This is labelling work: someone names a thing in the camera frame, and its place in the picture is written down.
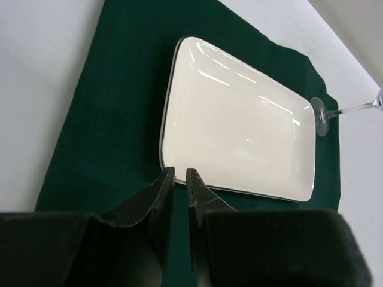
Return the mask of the white rectangular plate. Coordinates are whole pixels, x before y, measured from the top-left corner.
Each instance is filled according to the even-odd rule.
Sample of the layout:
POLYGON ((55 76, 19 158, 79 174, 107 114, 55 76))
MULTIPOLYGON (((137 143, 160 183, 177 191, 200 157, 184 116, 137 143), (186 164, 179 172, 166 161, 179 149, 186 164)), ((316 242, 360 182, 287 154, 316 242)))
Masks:
POLYGON ((315 141, 305 98, 203 39, 178 41, 159 140, 178 183, 196 169, 210 188, 307 202, 315 141))

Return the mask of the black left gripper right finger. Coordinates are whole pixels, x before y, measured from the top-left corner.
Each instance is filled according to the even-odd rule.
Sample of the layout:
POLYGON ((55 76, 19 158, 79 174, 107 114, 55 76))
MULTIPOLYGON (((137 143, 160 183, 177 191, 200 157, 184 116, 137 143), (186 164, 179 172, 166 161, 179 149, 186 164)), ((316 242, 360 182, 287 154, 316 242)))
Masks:
POLYGON ((186 171, 191 266, 200 286, 372 286, 344 218, 332 210, 237 211, 186 171))

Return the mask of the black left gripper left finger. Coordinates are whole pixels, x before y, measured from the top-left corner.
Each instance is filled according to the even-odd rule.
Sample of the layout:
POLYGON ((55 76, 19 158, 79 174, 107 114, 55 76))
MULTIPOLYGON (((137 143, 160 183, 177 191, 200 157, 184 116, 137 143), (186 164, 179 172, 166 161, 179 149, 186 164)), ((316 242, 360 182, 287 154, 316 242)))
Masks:
POLYGON ((175 170, 129 200, 88 212, 1 214, 2 286, 160 286, 167 268, 175 170))

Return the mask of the clear wine glass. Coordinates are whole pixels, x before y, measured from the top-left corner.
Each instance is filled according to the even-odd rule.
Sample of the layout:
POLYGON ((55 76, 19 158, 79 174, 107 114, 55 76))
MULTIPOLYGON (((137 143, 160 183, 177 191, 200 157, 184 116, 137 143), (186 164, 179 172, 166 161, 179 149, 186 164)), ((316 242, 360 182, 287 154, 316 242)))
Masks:
POLYGON ((313 97, 309 102, 315 115, 316 134, 319 137, 324 137, 329 131, 329 124, 332 118, 364 109, 377 109, 382 111, 382 87, 380 87, 379 92, 373 101, 352 108, 328 110, 324 102, 318 97, 313 97))

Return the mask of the dark green cloth napkin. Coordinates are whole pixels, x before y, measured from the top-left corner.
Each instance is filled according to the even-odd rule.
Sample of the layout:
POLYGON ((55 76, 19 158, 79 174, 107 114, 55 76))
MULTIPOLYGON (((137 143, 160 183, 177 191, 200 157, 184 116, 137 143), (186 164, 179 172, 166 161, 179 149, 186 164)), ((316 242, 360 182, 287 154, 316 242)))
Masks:
POLYGON ((177 41, 201 36, 305 98, 337 102, 303 54, 218 1, 106 1, 36 210, 101 213, 159 174, 160 115, 177 41))

